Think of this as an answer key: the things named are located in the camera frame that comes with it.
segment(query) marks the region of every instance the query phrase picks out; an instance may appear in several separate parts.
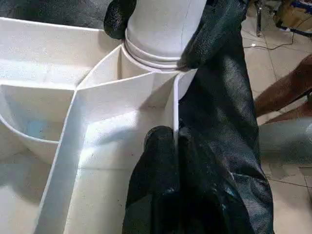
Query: electrical cable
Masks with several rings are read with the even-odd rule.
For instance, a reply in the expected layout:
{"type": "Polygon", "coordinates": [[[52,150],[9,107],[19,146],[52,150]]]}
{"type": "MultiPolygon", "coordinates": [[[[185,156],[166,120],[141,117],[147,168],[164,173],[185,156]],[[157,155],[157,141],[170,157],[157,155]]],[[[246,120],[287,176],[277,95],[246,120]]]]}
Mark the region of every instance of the electrical cable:
{"type": "Polygon", "coordinates": [[[284,46],[284,45],[292,45],[293,44],[293,39],[294,39],[294,34],[295,34],[295,30],[297,30],[299,28],[299,26],[301,24],[303,24],[304,22],[306,22],[307,20],[311,19],[312,16],[306,18],[304,21],[302,21],[292,32],[292,42],[291,43],[285,43],[285,44],[281,44],[281,45],[278,45],[277,47],[274,47],[274,48],[269,48],[269,47],[265,47],[265,46],[261,46],[261,45],[255,45],[255,46],[246,46],[244,47],[244,49],[247,49],[247,48],[263,48],[263,49],[268,49],[268,50],[275,50],[281,46],[284,46]]]}

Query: gloved hand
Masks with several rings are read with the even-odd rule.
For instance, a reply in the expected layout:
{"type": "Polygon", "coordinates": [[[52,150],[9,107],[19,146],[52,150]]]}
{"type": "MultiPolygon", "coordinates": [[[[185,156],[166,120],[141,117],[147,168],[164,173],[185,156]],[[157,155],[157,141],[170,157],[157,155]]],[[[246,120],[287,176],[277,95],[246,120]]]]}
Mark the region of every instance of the gloved hand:
{"type": "MultiPolygon", "coordinates": [[[[245,17],[247,1],[207,1],[198,29],[182,56],[187,67],[198,68],[231,40],[245,17]]],[[[115,39],[125,38],[125,29],[136,3],[136,0],[113,0],[110,3],[104,20],[104,29],[108,35],[115,39]]]]}
{"type": "Polygon", "coordinates": [[[147,136],[129,185],[124,233],[273,234],[239,29],[198,69],[179,118],[178,156],[171,129],[147,136]]]}

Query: compartment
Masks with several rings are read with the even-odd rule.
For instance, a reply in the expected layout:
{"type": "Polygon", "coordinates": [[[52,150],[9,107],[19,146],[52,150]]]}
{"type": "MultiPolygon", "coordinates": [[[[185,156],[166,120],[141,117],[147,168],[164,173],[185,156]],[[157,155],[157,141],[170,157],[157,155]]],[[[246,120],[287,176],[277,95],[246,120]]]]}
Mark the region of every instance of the compartment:
{"type": "Polygon", "coordinates": [[[136,62],[128,54],[123,45],[120,45],[92,69],[79,88],[88,88],[114,80],[136,77],[148,72],[143,65],[136,62]]]}
{"type": "Polygon", "coordinates": [[[43,161],[52,163],[74,91],[0,86],[0,120],[43,161]]]}
{"type": "Polygon", "coordinates": [[[0,122],[0,233],[32,233],[50,165],[0,122]]]}
{"type": "Polygon", "coordinates": [[[0,81],[76,87],[120,40],[103,30],[0,18],[0,81]]]}
{"type": "Polygon", "coordinates": [[[152,73],[77,91],[35,233],[121,233],[146,133],[177,126],[175,75],[152,73]]]}

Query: cardboard box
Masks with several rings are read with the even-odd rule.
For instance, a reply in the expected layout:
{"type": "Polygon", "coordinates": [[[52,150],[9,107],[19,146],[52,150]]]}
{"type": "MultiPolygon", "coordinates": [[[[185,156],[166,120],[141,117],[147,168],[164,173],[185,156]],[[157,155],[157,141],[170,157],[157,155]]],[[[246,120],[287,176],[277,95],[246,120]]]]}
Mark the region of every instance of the cardboard box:
{"type": "Polygon", "coordinates": [[[296,29],[302,32],[312,32],[312,6],[300,3],[295,0],[284,1],[274,21],[277,27],[296,29]]]}

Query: bare skin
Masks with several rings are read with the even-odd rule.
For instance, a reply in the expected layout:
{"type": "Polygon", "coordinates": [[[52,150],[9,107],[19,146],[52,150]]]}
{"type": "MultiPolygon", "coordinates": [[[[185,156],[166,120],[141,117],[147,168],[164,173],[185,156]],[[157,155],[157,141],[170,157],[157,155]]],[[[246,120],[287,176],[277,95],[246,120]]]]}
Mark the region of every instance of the bare skin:
{"type": "MultiPolygon", "coordinates": [[[[312,90],[312,55],[305,57],[292,72],[271,85],[256,98],[254,102],[256,115],[259,117],[278,111],[309,90],[312,90]]],[[[298,117],[312,117],[312,104],[305,102],[298,108],[277,116],[267,123],[298,117]]]]}

